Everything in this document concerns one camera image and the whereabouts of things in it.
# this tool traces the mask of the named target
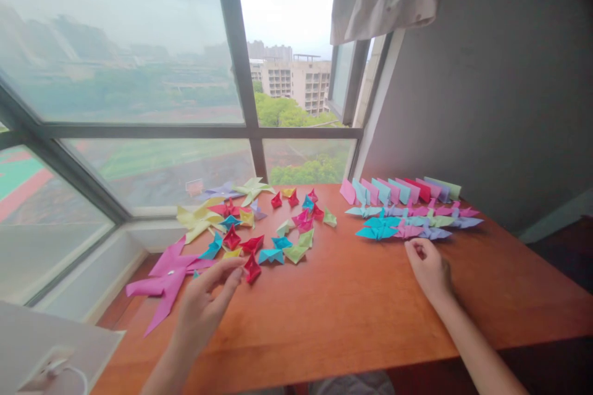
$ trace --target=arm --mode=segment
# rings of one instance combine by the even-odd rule
[[[405,247],[418,284],[451,335],[480,395],[527,394],[455,299],[449,263],[433,243],[417,238]]]
[[[241,282],[244,263],[242,258],[222,260],[187,286],[171,342],[146,381],[141,395],[182,392],[191,366],[221,323]],[[212,291],[219,285],[224,287],[213,298]]]

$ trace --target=orange table surface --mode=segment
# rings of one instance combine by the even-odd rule
[[[298,187],[301,202],[311,188]],[[416,283],[403,241],[355,236],[363,221],[344,214],[350,206],[340,186],[314,188],[320,208],[336,215],[337,227],[315,222],[306,259],[298,265],[289,260],[262,265],[253,285],[239,286],[184,393],[232,393],[458,356]],[[266,235],[264,248],[273,248],[275,229],[301,211],[286,199],[273,210],[272,197],[259,195],[268,217],[253,230],[239,229],[242,240]],[[455,230],[436,245],[451,263],[461,303],[493,347],[593,334],[593,296],[491,219],[477,217],[485,222]],[[293,242],[297,237],[297,230],[288,235]],[[183,254],[201,253],[211,241],[205,232]],[[167,347],[179,299],[146,338],[159,299],[142,303],[94,395],[140,391]]]

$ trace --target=gray wall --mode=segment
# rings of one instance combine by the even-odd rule
[[[429,175],[517,232],[593,185],[590,0],[442,0],[406,31],[363,177]]]

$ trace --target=power outlet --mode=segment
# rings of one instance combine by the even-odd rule
[[[48,365],[57,360],[70,359],[72,355],[74,355],[74,349],[71,347],[52,347],[45,358],[35,366],[17,394],[47,390],[52,382],[52,379],[48,376]]]

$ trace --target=apartment building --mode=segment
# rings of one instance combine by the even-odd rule
[[[250,60],[251,79],[260,81],[271,97],[296,100],[307,113],[329,112],[327,95],[332,62]]]

